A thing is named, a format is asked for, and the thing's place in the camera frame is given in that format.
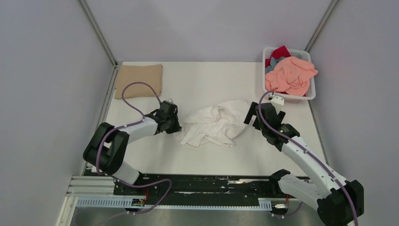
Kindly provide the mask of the white t shirt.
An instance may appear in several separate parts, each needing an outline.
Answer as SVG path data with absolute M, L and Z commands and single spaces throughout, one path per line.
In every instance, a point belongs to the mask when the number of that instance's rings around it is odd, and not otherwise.
M 247 100 L 230 100 L 198 110 L 180 121 L 182 130 L 174 134 L 174 139 L 193 147 L 206 143 L 233 147 L 234 138 L 247 126 L 244 120 L 249 108 Z

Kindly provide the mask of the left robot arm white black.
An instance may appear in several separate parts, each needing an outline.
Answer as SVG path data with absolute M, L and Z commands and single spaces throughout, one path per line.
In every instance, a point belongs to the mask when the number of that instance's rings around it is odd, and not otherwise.
M 142 173 L 124 162 L 127 146 L 144 137 L 180 131 L 177 105 L 163 101 L 141 121 L 121 126 L 101 123 L 85 148 L 83 159 L 99 172 L 123 181 L 131 194 L 138 195 L 144 189 L 144 182 L 139 179 Z

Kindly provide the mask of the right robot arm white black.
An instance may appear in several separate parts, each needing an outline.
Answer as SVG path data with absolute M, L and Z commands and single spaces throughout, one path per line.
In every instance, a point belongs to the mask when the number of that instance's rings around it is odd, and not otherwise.
M 277 112 L 275 103 L 252 102 L 244 123 L 255 117 L 253 127 L 261 131 L 266 141 L 295 162 L 311 183 L 304 182 L 285 169 L 272 174 L 268 184 L 274 196 L 284 193 L 294 196 L 316 210 L 327 226 L 358 225 L 364 214 L 364 187 L 349 181 L 324 163 L 305 143 L 300 133 L 283 123 L 285 112 Z

